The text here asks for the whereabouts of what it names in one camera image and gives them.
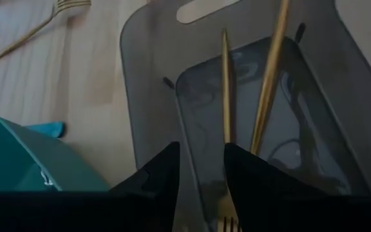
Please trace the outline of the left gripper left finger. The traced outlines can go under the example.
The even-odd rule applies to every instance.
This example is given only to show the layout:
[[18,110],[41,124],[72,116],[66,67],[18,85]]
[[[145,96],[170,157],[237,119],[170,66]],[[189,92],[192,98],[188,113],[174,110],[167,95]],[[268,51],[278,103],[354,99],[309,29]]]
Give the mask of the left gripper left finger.
[[180,143],[171,142],[111,188],[118,231],[171,231],[180,182]]

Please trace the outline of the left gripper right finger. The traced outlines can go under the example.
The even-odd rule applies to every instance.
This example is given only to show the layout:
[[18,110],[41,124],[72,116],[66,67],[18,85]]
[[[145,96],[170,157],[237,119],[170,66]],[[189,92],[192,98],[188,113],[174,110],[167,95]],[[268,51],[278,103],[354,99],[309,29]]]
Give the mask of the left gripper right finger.
[[304,231],[301,201],[326,195],[234,143],[224,145],[224,167],[243,231]]

